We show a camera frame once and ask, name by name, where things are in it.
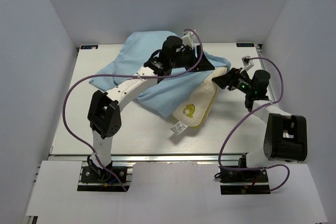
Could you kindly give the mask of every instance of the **white table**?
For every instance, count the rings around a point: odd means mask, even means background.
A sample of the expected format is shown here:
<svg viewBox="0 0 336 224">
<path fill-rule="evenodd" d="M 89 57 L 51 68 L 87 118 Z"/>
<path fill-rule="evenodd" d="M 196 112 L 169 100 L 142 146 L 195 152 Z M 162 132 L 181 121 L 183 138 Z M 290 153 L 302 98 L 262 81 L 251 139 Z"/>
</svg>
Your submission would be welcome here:
<svg viewBox="0 0 336 224">
<path fill-rule="evenodd" d="M 99 45 L 98 49 L 79 50 L 71 85 L 77 80 L 95 74 L 113 61 L 123 45 Z M 204 44 L 205 51 L 225 57 L 232 67 L 243 66 L 241 58 L 249 55 L 258 57 L 254 47 L 236 47 L 236 44 Z M 249 71 L 250 77 L 261 69 L 258 60 Z M 92 144 L 92 132 L 87 114 L 92 94 L 97 89 L 87 82 L 77 86 L 67 105 L 67 121 L 70 128 Z M 180 136 L 170 130 L 177 120 L 161 118 L 135 102 L 122 112 L 122 128 L 114 136 L 112 154 L 216 154 L 230 130 L 248 113 L 244 106 L 245 95 L 240 91 L 219 90 L 208 119 L 200 129 L 188 128 Z M 251 116 L 236 131 L 228 142 L 225 153 L 244 153 L 260 147 L 264 141 L 266 125 Z M 74 139 L 66 131 L 60 119 L 54 137 L 52 155 L 87 155 L 91 150 Z"/>
</svg>

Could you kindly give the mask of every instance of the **blue cloth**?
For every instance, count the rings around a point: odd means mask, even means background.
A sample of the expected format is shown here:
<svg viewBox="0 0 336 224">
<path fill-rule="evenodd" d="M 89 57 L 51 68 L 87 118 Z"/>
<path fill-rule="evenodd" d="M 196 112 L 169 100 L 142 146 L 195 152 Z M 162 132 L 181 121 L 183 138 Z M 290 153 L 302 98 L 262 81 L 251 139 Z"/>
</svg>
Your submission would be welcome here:
<svg viewBox="0 0 336 224">
<path fill-rule="evenodd" d="M 123 48 L 115 61 L 101 69 L 97 74 L 135 74 L 150 55 L 157 49 L 161 49 L 163 42 L 168 36 L 176 36 L 170 31 L 149 31 L 133 33 L 125 42 Z M 228 69 L 231 63 L 221 57 L 216 57 L 204 52 L 206 58 L 215 67 L 226 66 Z M 173 69 L 172 74 L 184 72 L 184 68 Z M 211 71 L 192 72 L 183 76 L 161 81 L 138 96 L 138 101 L 145 107 L 152 109 L 164 118 L 167 118 L 191 93 L 204 81 Z M 102 91 L 112 89 L 125 81 L 120 77 L 95 77 L 90 80 Z"/>
</svg>

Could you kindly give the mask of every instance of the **clothing label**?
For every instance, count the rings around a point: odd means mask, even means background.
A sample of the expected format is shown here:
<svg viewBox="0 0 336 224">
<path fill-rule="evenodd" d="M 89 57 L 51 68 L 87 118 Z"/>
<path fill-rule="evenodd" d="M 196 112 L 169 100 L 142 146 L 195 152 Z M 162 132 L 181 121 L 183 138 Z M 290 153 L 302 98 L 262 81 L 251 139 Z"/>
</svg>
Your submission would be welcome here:
<svg viewBox="0 0 336 224">
<path fill-rule="evenodd" d="M 176 123 L 173 127 L 171 127 L 170 129 L 176 134 L 176 135 L 180 135 L 182 132 L 185 131 L 185 129 L 188 128 L 187 125 L 184 125 L 181 122 Z"/>
</svg>

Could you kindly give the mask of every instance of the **cable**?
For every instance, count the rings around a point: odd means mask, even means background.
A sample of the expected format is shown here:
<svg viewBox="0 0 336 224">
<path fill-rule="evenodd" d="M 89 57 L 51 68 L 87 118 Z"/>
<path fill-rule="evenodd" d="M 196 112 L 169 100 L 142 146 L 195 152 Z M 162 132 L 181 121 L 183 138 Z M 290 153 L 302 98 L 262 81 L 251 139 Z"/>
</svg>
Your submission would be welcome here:
<svg viewBox="0 0 336 224">
<path fill-rule="evenodd" d="M 195 63 L 195 65 L 193 65 L 191 68 L 189 68 L 188 70 L 182 72 L 182 73 L 179 73 L 179 74 L 175 74 L 173 76 L 142 76 L 141 79 L 169 79 L 169 78 L 175 78 L 175 77 L 179 77 L 181 75 L 184 75 L 185 73 L 188 73 L 190 71 L 192 71 L 193 69 L 195 69 L 197 67 L 197 65 L 200 63 L 201 59 L 202 59 L 202 55 L 203 55 L 203 45 L 202 45 L 202 41 L 198 35 L 198 33 L 195 31 L 195 30 L 192 30 L 192 29 L 184 29 L 183 31 L 190 31 L 192 32 L 199 44 L 200 44 L 200 53 L 198 55 L 198 61 Z M 68 123 L 67 123 L 67 120 L 66 120 L 66 106 L 67 106 L 67 102 L 68 102 L 68 99 L 69 99 L 69 96 L 71 94 L 71 92 L 74 90 L 74 88 L 76 86 L 78 86 L 80 83 L 88 80 L 88 79 L 91 79 L 93 77 L 125 77 L 125 78 L 130 78 L 130 79 L 137 79 L 137 76 L 131 76 L 131 75 L 123 75 L 123 74 L 92 74 L 90 76 L 86 76 L 82 79 L 80 79 L 79 81 L 77 81 L 74 85 L 72 85 L 72 87 L 69 89 L 69 91 L 67 92 L 65 98 L 64 98 L 64 102 L 63 102 L 63 107 L 62 107 L 62 120 L 63 120 L 63 124 L 66 128 L 66 130 L 69 132 L 69 134 L 71 136 L 73 136 L 74 138 L 76 138 L 78 141 L 82 142 L 83 144 L 87 145 L 91 150 L 92 152 L 95 154 L 95 157 L 96 157 L 96 160 L 98 162 L 98 164 L 104 169 L 106 170 L 108 173 L 110 173 L 113 177 L 116 178 L 116 180 L 119 182 L 119 184 L 121 185 L 122 189 L 124 191 L 127 191 L 126 188 L 124 187 L 124 185 L 122 184 L 122 182 L 120 181 L 120 179 L 118 178 L 118 176 L 111 170 L 107 169 L 103 164 L 102 162 L 100 161 L 100 158 L 98 157 L 97 155 L 97 152 L 96 150 L 93 148 L 93 146 L 91 144 L 89 144 L 88 142 L 86 142 L 85 140 L 81 139 L 79 136 L 77 136 L 71 129 L 70 127 L 68 126 Z"/>
<path fill-rule="evenodd" d="M 268 61 L 269 63 L 271 63 L 275 69 L 277 70 L 277 72 L 279 73 L 279 77 L 280 77 L 280 82 L 281 82 L 281 94 L 280 94 L 280 97 L 277 101 L 273 102 L 273 103 L 266 103 L 266 104 L 263 104 L 261 106 L 259 106 L 258 108 L 252 110 L 251 112 L 249 112 L 246 116 L 244 116 L 237 124 L 236 126 L 233 127 L 233 129 L 230 131 L 230 133 L 228 134 L 228 136 L 225 138 L 225 141 L 219 151 L 219 155 L 218 155 L 218 163 L 219 163 L 219 166 L 222 168 L 222 169 L 225 169 L 225 170 L 237 170 L 237 171 L 240 171 L 240 170 L 261 170 L 261 169 L 265 169 L 264 167 L 253 167 L 253 168 L 232 168 L 232 167 L 227 167 L 227 166 L 224 166 L 222 165 L 222 154 L 223 154 L 223 150 L 227 144 L 227 142 L 229 141 L 230 137 L 233 135 L 233 133 L 237 130 L 237 128 L 252 114 L 254 114 L 255 112 L 257 112 L 258 110 L 261 110 L 262 108 L 265 108 L 267 106 L 270 106 L 271 104 L 276 104 L 276 103 L 279 103 L 282 99 L 282 97 L 284 96 L 283 94 L 283 88 L 284 88 L 284 85 L 283 85 L 283 78 L 282 78 L 282 74 L 281 74 L 281 71 L 280 69 L 275 65 L 275 63 L 267 58 L 263 58 L 263 57 L 253 57 L 253 58 L 249 58 L 248 60 L 265 60 L 265 61 Z M 271 168 L 274 168 L 274 167 L 278 167 L 278 166 L 283 166 L 287 169 L 287 177 L 285 178 L 285 180 L 277 187 L 269 190 L 269 191 L 274 191 L 274 190 L 277 190 L 279 189 L 280 187 L 282 187 L 288 180 L 289 178 L 289 174 L 290 174 L 290 170 L 289 168 L 286 166 L 286 165 L 283 165 L 283 164 L 277 164 L 277 165 L 271 165 L 269 167 L 266 167 L 266 169 L 271 169 Z"/>
</svg>

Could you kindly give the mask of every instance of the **purple cable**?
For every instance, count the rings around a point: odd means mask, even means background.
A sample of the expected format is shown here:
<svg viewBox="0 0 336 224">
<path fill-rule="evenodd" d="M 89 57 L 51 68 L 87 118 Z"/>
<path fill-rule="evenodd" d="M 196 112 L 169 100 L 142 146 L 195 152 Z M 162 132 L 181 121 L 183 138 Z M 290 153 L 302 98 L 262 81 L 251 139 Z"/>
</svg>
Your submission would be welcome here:
<svg viewBox="0 0 336 224">
<path fill-rule="evenodd" d="M 279 77 L 280 77 L 280 82 L 281 82 L 281 94 L 280 94 L 280 97 L 277 101 L 273 102 L 273 104 L 276 104 L 278 102 L 281 101 L 282 97 L 284 96 L 283 94 L 283 88 L 284 88 L 284 85 L 283 85 L 283 78 L 282 78 L 282 74 L 281 74 L 281 71 L 280 69 L 275 65 L 275 63 L 267 58 L 262 58 L 262 57 L 254 57 L 254 58 L 249 58 L 249 60 L 256 60 L 256 59 L 259 59 L 259 60 L 265 60 L 265 61 L 268 61 L 269 63 L 271 63 L 275 68 L 276 70 L 278 71 L 279 73 Z M 246 116 L 244 116 L 237 124 L 236 126 L 233 127 L 233 129 L 230 131 L 230 133 L 228 134 L 228 136 L 225 138 L 225 141 L 219 151 L 219 155 L 218 155 L 218 163 L 219 163 L 219 166 L 222 168 L 222 169 L 225 169 L 225 170 L 236 170 L 236 171 L 240 171 L 240 170 L 261 170 L 261 169 L 265 169 L 264 167 L 253 167 L 253 168 L 231 168 L 231 167 L 227 167 L 227 166 L 224 166 L 222 165 L 222 154 L 223 154 L 223 150 L 227 144 L 227 142 L 229 141 L 230 137 L 233 135 L 233 133 L 237 130 L 237 128 L 252 114 L 254 114 L 255 112 L 257 112 L 258 110 L 262 109 L 262 108 L 265 108 L 267 106 L 270 106 L 271 103 L 266 103 L 266 104 L 263 104 L 261 106 L 259 106 L 258 108 L 252 110 L 251 112 L 249 112 Z M 279 189 L 280 187 L 282 187 L 288 180 L 289 178 L 289 174 L 290 174 L 290 170 L 289 168 L 286 166 L 286 165 L 283 165 L 283 164 L 276 164 L 276 165 L 271 165 L 269 167 L 266 167 L 266 169 L 271 169 L 271 168 L 274 168 L 274 167 L 278 167 L 278 166 L 282 166 L 282 167 L 285 167 L 287 169 L 287 176 L 285 178 L 285 180 L 277 187 L 269 190 L 269 191 L 274 191 L 274 190 L 277 190 Z"/>
<path fill-rule="evenodd" d="M 168 79 L 168 78 L 175 78 L 175 77 L 179 77 L 185 73 L 188 73 L 190 71 L 192 71 L 193 69 L 195 69 L 197 67 L 197 65 L 200 63 L 201 59 L 202 59 L 202 56 L 203 56 L 203 45 L 202 45 L 202 41 L 198 35 L 198 33 L 193 30 L 193 29 L 184 29 L 183 31 L 191 31 L 197 38 L 199 44 L 200 44 L 200 54 L 198 56 L 198 61 L 195 63 L 195 65 L 193 65 L 191 68 L 189 68 L 188 70 L 182 72 L 182 73 L 179 73 L 179 74 L 176 74 L 176 75 L 173 75 L 173 76 L 141 76 L 141 79 Z M 84 143 L 85 145 L 87 145 L 91 150 L 92 152 L 95 154 L 95 157 L 97 159 L 97 162 L 98 164 L 103 167 L 104 170 L 106 170 L 107 172 L 109 172 L 111 175 L 113 175 L 116 180 L 119 182 L 119 184 L 121 185 L 122 189 L 124 191 L 127 191 L 126 188 L 124 187 L 124 185 L 122 184 L 122 182 L 120 181 L 120 179 L 118 178 L 118 176 L 111 170 L 107 169 L 103 164 L 102 162 L 100 161 L 100 158 L 98 157 L 98 155 L 96 154 L 96 150 L 93 148 L 93 146 L 91 144 L 89 144 L 88 142 L 86 142 L 85 140 L 81 139 L 79 136 L 77 136 L 68 126 L 68 123 L 67 123 L 67 120 L 66 120 L 66 115 L 65 115 L 65 111 L 66 111 L 66 105 L 67 105 L 67 102 L 68 102 L 68 99 L 69 99 L 69 96 L 71 94 L 71 92 L 74 90 L 74 88 L 88 80 L 88 79 L 91 79 L 93 77 L 125 77 L 125 78 L 130 78 L 130 79 L 137 79 L 138 76 L 131 76 L 131 75 L 123 75 L 123 74 L 93 74 L 93 75 L 90 75 L 90 76 L 86 76 L 82 79 L 80 79 L 79 81 L 77 81 L 70 89 L 69 91 L 67 92 L 65 98 L 64 98 L 64 102 L 63 102 L 63 107 L 62 107 L 62 119 L 63 119 L 63 123 L 64 123 L 64 126 L 65 128 L 67 129 L 67 131 L 70 133 L 71 136 L 73 136 L 74 138 L 76 138 L 77 140 L 79 140 L 80 142 Z"/>
</svg>

